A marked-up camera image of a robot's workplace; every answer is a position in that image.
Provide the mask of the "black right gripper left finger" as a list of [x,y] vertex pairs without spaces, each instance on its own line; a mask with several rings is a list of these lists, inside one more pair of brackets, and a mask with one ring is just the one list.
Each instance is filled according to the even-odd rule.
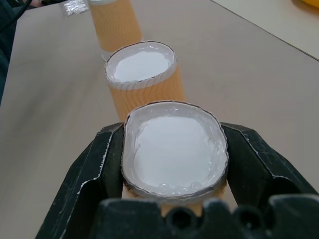
[[98,204],[121,198],[123,123],[102,128],[70,166],[35,239],[88,239]]

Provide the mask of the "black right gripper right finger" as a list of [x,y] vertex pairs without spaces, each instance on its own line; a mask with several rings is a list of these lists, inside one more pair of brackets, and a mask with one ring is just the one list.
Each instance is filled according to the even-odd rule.
[[236,203],[262,208],[273,195],[317,191],[253,129],[223,122],[229,166],[227,180]]

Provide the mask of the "orange ribbed paper cup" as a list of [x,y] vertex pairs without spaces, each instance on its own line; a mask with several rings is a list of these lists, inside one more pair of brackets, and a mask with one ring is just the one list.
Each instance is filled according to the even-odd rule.
[[120,121],[150,102],[185,101],[176,53],[162,42],[125,46],[109,57],[104,71]]
[[124,124],[124,195],[155,200],[161,214],[185,206],[197,216],[224,195],[229,153],[220,122],[199,106],[159,101],[131,111]]
[[87,2],[105,61],[118,49],[143,41],[131,0]]

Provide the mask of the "dark jacket person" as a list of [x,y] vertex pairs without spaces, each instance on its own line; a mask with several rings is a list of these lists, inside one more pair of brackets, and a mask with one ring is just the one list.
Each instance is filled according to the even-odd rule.
[[4,93],[6,77],[12,53],[13,40],[15,36],[16,21],[12,21],[21,8],[13,8],[8,0],[0,0],[0,105]]

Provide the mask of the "yellow object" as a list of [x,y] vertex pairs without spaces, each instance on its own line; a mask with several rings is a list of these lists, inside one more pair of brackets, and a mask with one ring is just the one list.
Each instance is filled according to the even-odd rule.
[[291,0],[299,8],[307,10],[319,10],[319,0]]

